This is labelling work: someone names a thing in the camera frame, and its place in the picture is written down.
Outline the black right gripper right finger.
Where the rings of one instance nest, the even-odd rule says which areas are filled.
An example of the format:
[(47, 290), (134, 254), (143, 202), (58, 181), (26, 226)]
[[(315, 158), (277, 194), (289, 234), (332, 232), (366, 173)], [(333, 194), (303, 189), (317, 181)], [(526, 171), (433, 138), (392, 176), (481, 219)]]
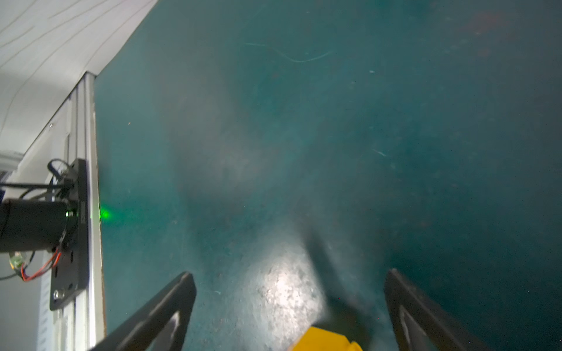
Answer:
[(397, 269), (388, 271), (384, 295), (399, 350), (489, 350)]

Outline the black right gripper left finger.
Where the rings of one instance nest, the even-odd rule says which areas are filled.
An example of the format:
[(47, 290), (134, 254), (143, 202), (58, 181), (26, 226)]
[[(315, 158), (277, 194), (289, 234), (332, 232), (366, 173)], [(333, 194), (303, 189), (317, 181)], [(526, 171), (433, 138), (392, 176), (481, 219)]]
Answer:
[(181, 350), (197, 295), (193, 275), (180, 273), (93, 350)]

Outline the yellow lego brick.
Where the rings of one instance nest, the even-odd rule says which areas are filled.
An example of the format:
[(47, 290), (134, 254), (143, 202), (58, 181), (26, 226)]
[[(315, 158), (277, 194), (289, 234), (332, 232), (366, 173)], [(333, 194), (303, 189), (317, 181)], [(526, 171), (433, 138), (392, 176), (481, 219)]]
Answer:
[(292, 346), (292, 351), (362, 351), (356, 342), (345, 336), (311, 326)]

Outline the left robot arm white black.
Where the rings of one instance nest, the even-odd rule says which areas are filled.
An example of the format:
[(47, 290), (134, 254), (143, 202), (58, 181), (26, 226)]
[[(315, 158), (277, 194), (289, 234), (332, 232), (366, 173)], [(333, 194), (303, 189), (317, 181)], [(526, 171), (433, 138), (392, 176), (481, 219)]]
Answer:
[(31, 198), (1, 202), (1, 252), (48, 251), (52, 255), (34, 274), (26, 264), (14, 267), (17, 276), (30, 282), (48, 273), (51, 276), (49, 308), (66, 307), (86, 290), (90, 279), (89, 173), (85, 159), (63, 162), (63, 171), (48, 163), (52, 184), (3, 183), (1, 187), (22, 189)]

